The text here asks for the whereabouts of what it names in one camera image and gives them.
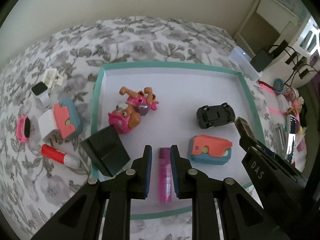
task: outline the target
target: purple glue stick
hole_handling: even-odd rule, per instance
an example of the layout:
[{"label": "purple glue stick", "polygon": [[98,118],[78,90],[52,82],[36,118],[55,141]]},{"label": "purple glue stick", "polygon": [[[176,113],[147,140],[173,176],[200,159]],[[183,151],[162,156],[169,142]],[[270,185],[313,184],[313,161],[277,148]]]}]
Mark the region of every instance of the purple glue stick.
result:
[{"label": "purple glue stick", "polygon": [[170,148],[160,148],[159,153],[159,202],[168,203],[172,199],[172,172]]}]

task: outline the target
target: black cube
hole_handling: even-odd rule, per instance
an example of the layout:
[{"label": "black cube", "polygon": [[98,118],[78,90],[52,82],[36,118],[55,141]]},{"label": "black cube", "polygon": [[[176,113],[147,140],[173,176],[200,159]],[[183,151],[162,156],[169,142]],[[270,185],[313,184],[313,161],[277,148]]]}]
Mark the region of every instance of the black cube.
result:
[{"label": "black cube", "polygon": [[115,176],[130,161],[113,125],[94,133],[81,146],[92,163],[108,177]]}]

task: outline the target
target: black toy car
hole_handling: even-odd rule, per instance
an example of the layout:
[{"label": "black toy car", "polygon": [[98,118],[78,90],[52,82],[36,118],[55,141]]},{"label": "black toy car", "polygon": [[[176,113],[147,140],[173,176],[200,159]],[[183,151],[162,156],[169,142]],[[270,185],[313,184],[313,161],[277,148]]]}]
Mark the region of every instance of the black toy car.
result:
[{"label": "black toy car", "polygon": [[235,112],[228,103],[220,106],[203,106],[197,110],[197,119],[201,129],[232,123],[235,118]]}]

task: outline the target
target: floral fabric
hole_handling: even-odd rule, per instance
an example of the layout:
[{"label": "floral fabric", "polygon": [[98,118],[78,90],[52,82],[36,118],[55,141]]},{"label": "floral fabric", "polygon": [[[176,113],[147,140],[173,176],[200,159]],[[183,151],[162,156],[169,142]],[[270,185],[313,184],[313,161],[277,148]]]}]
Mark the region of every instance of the floral fabric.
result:
[{"label": "floral fabric", "polygon": [[[185,61],[239,70],[229,57],[236,46],[220,28],[151,17],[126,17],[98,21],[94,26],[79,25],[58,32],[26,49],[5,66],[0,75],[0,209],[30,239],[36,231],[86,183],[90,159],[79,146],[90,136],[91,100],[103,64],[160,60]],[[51,98],[72,98],[84,124],[82,134],[66,142],[56,138],[54,146],[66,148],[80,157],[78,168],[67,168],[43,157],[37,118],[43,113],[30,88],[41,80],[44,70],[54,67],[65,77]],[[262,123],[266,145],[273,149],[273,126],[259,85],[246,77]],[[15,135],[18,117],[31,120],[28,143]],[[144,233],[152,221],[133,221],[132,239],[155,239]],[[191,213],[156,220],[163,239],[189,239],[191,230],[172,225],[191,226]]]}]

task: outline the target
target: white tray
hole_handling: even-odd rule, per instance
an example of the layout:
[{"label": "white tray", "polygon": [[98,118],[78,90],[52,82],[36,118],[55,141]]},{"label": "white tray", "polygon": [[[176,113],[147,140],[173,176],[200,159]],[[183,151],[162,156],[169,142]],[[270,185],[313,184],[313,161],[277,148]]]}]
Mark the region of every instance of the white tray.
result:
[{"label": "white tray", "polygon": [[[227,102],[236,117],[241,116],[262,134],[260,119],[252,96],[242,75],[233,70],[201,64],[169,62],[134,62],[104,65],[94,90],[92,110],[92,134],[109,125],[108,113],[127,96],[119,95],[125,86],[139,91],[152,87],[158,110],[149,111],[141,124],[129,134],[120,135],[131,161],[140,158],[144,146],[153,149],[150,192],[146,200],[132,200],[131,215],[134,219],[148,219],[178,214],[191,210],[191,200],[179,200],[173,190],[169,204],[158,202],[158,153],[160,147],[177,144],[180,155],[187,157],[190,138],[205,134],[228,139],[233,143],[231,159],[224,165],[191,163],[209,177],[223,180],[233,177],[244,187],[251,184],[241,160],[245,151],[239,146],[239,134],[234,124],[210,129],[200,129],[196,111],[204,105],[220,105]],[[92,167],[92,175],[100,181],[108,179]]]}]

